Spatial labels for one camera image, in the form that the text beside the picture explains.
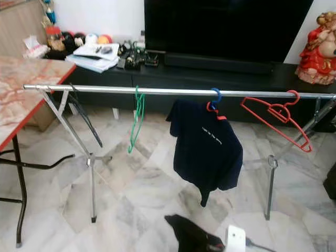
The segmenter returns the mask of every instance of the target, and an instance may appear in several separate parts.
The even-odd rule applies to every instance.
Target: clothes drying rack
[[[75,132],[71,124],[63,116],[63,111],[68,99],[69,92],[97,92],[97,93],[128,93],[134,94],[135,88],[128,87],[104,87],[104,86],[72,86],[72,85],[24,85],[25,89],[35,89],[39,90],[46,102],[49,104],[52,111],[55,113],[56,117],[62,123],[64,128],[70,133],[74,138],[76,143],[84,152],[87,158],[87,166],[90,171],[90,188],[91,188],[91,222],[96,222],[96,203],[95,203],[95,185],[94,185],[94,172],[93,166],[95,160],[110,160],[112,157],[97,157],[93,153],[90,153],[84,143],[81,141],[78,134]],[[62,99],[59,108],[57,109],[55,104],[50,99],[47,92],[52,91],[62,91]],[[296,95],[289,92],[266,92],[266,91],[220,91],[224,97],[260,97],[260,98],[296,98]],[[138,93],[143,93],[146,95],[184,95],[184,96],[216,96],[217,92],[213,90],[193,90],[193,89],[157,89],[157,88],[138,88]],[[315,99],[316,107],[314,112],[314,117],[302,128],[306,134],[312,132],[312,128],[336,106],[336,94],[325,94],[325,93],[299,93],[300,97],[303,99]],[[320,108],[321,99],[328,100],[326,104]],[[294,140],[299,141],[302,138],[302,134],[299,133]],[[270,168],[269,173],[269,183],[266,195],[266,206],[264,206],[264,214],[266,220],[270,219],[270,211],[272,205],[272,194],[273,194],[273,182],[275,176],[275,169],[278,167],[278,160],[288,152],[293,143],[288,142],[278,154],[268,156],[268,165]]]

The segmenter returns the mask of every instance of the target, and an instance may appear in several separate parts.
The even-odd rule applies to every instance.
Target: black tv cabinet
[[[168,67],[160,64],[157,68],[142,66],[141,70],[123,70],[116,67],[103,73],[77,67],[64,83],[73,85],[97,85],[118,87],[146,87],[172,89],[205,89],[216,87],[220,90],[245,91],[287,91],[336,93],[336,84],[329,86],[311,85],[301,81],[295,74],[296,65],[275,64],[269,75],[254,75],[226,71],[199,70],[182,67]],[[129,94],[80,93],[80,102],[94,106],[108,106],[120,109],[134,109],[134,96]],[[212,97],[201,96],[147,96],[146,112],[168,113],[177,98],[192,99],[199,102]],[[242,98],[223,97],[219,104],[222,114],[229,120],[258,122],[239,105]],[[285,99],[267,99],[272,103],[284,103]],[[315,100],[302,99],[290,107],[292,117],[304,125],[313,117]]]

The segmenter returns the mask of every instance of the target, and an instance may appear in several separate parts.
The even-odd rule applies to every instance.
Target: black cloth
[[[178,252],[221,252],[225,246],[222,240],[180,216],[165,216],[166,221],[174,229],[178,240]]]
[[[167,121],[177,137],[174,170],[195,184],[204,207],[209,193],[237,186],[243,164],[243,148],[229,122],[218,119],[207,104],[176,100]]]

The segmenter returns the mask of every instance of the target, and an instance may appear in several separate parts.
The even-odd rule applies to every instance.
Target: metal rack pole
[[[24,85],[25,89],[35,89],[40,90],[44,94],[44,97],[51,109],[61,121],[66,130],[74,137],[79,146],[84,150],[85,154],[88,157],[88,166],[90,167],[90,185],[92,191],[92,222],[96,220],[95,212],[95,188],[93,181],[93,163],[97,157],[94,157],[88,152],[83,142],[80,140],[74,129],[71,127],[70,123],[62,116],[60,111],[57,111],[55,105],[50,100],[46,92],[51,91],[63,91],[63,95],[67,96],[69,91],[73,91],[74,88],[79,92],[99,92],[99,93],[135,93],[135,88],[127,87],[97,87],[97,86],[70,86],[70,85]],[[147,95],[185,95],[185,96],[214,96],[217,95],[216,91],[213,90],[192,90],[192,89],[157,89],[157,88],[139,88],[139,93],[144,93]],[[267,91],[220,91],[223,96],[227,97],[262,97],[262,98],[295,98],[296,95],[290,92],[267,92]],[[317,106],[315,110],[314,118],[311,119],[304,127],[304,132],[310,131],[326,114],[329,113],[331,109],[336,107],[336,94],[325,94],[325,93],[299,93],[301,98],[304,99],[316,99]],[[319,104],[321,99],[328,99],[329,101],[319,110]],[[302,134],[299,134],[296,137],[296,140],[300,140]],[[270,176],[269,176],[269,187],[267,194],[267,205],[265,207],[265,218],[266,220],[270,219],[270,211],[272,206],[272,194],[273,194],[273,182],[275,177],[275,169],[278,167],[278,160],[291,149],[292,143],[286,144],[282,150],[276,155],[270,155],[268,157],[268,164],[270,167]]]

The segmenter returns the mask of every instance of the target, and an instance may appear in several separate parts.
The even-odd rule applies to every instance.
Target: marble tabletop
[[[44,103],[38,91],[23,85],[60,84],[75,67],[60,60],[0,56],[0,151]]]

